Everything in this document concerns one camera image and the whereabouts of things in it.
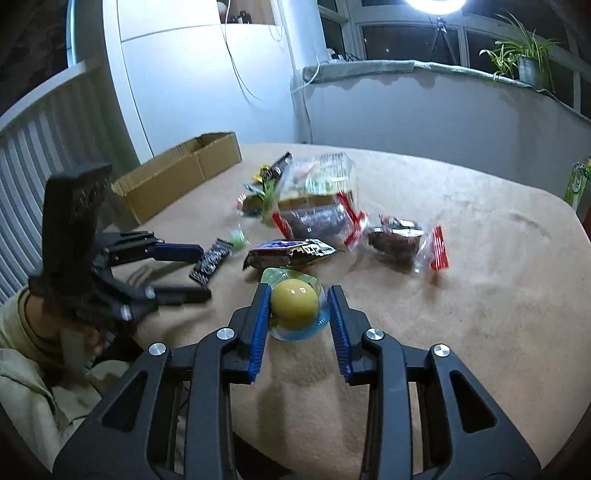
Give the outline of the left beige sleeve forearm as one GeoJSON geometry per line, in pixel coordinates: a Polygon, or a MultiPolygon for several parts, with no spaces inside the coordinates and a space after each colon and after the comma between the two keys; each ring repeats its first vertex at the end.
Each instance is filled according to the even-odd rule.
{"type": "Polygon", "coordinates": [[[23,287],[1,307],[1,404],[20,437],[49,470],[60,450],[130,364],[107,360],[90,369],[66,358],[79,347],[84,360],[103,350],[106,333],[57,315],[23,287]]]}

